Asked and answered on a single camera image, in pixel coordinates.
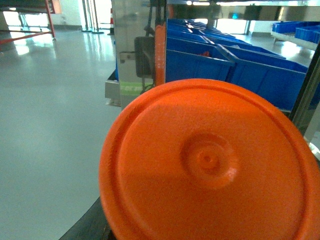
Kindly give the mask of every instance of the white wall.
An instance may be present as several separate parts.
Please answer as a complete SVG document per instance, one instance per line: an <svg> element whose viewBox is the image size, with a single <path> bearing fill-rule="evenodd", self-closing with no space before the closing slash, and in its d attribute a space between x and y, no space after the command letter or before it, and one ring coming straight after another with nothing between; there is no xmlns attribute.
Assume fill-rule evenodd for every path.
<svg viewBox="0 0 320 240"><path fill-rule="evenodd" d="M272 24L279 21L252 21L249 31L251 33L271 33Z"/></svg>
<svg viewBox="0 0 320 240"><path fill-rule="evenodd" d="M60 0L62 14L53 14L52 21L55 25L81 25L81 14L83 14L82 1Z"/></svg>

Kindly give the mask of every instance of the epoxy floor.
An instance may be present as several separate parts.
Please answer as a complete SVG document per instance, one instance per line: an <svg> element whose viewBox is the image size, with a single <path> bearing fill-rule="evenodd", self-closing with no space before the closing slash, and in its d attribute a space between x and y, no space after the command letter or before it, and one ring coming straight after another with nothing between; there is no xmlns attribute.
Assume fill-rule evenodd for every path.
<svg viewBox="0 0 320 240"><path fill-rule="evenodd" d="M308 66L313 51L239 36ZM79 31L15 42L0 54L0 240L55 240L99 196L104 138L120 113L104 82L113 39Z"/></svg>

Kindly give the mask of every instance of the glossy floor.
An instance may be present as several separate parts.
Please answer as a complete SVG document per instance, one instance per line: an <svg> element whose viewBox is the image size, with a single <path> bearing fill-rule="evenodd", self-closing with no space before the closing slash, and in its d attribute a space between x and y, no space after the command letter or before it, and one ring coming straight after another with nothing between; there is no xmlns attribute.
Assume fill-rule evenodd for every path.
<svg viewBox="0 0 320 240"><path fill-rule="evenodd" d="M0 239L60 238L99 196L113 39L79 31L0 54Z"/></svg>

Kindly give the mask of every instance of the orange lid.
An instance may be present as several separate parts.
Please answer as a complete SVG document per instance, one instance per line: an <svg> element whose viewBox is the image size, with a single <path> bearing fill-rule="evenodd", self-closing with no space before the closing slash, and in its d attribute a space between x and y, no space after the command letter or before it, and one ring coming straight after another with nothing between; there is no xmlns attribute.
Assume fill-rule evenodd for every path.
<svg viewBox="0 0 320 240"><path fill-rule="evenodd" d="M99 188L118 240L320 239L320 172L303 137L222 81L134 100L106 137Z"/></svg>

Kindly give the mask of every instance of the metal panel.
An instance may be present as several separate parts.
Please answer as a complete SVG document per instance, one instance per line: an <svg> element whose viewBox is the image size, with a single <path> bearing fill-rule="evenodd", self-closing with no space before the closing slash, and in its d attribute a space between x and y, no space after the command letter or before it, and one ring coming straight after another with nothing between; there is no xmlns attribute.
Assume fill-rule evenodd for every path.
<svg viewBox="0 0 320 240"><path fill-rule="evenodd" d="M143 85L153 84L152 76L138 77L136 72L135 39L145 37L150 2L148 0L113 0L113 19L116 43L121 107L126 107L143 92ZM151 27L155 28L156 8L152 8Z"/></svg>
<svg viewBox="0 0 320 240"><path fill-rule="evenodd" d="M176 19L238 19L257 21L319 21L320 6L209 6L173 4Z"/></svg>

